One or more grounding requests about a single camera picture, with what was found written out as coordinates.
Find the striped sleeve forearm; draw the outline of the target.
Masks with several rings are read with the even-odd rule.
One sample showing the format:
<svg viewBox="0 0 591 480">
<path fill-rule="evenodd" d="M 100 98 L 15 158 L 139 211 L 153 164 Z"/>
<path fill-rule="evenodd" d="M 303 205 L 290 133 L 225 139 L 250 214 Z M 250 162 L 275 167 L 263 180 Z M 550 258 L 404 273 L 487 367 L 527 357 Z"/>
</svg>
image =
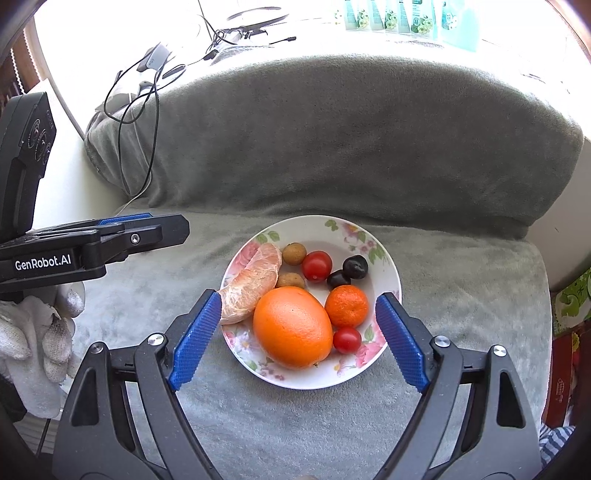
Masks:
<svg viewBox="0 0 591 480">
<path fill-rule="evenodd" d="M 545 468 L 560 452 L 574 433 L 575 426 L 550 428 L 542 423 L 539 434 L 539 449 L 542 467 Z"/>
</svg>

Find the white gloved hand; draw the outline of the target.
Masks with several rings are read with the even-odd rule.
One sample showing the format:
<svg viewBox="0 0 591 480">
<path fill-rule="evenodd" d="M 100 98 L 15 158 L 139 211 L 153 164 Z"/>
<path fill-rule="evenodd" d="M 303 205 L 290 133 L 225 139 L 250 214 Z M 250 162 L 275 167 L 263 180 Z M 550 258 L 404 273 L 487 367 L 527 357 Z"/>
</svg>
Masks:
<svg viewBox="0 0 591 480">
<path fill-rule="evenodd" d="M 81 282 L 42 287 L 22 301 L 1 302 L 1 377 L 13 385 L 24 408 L 40 418 L 58 416 L 61 385 L 74 377 L 74 319 L 85 309 Z"/>
</svg>

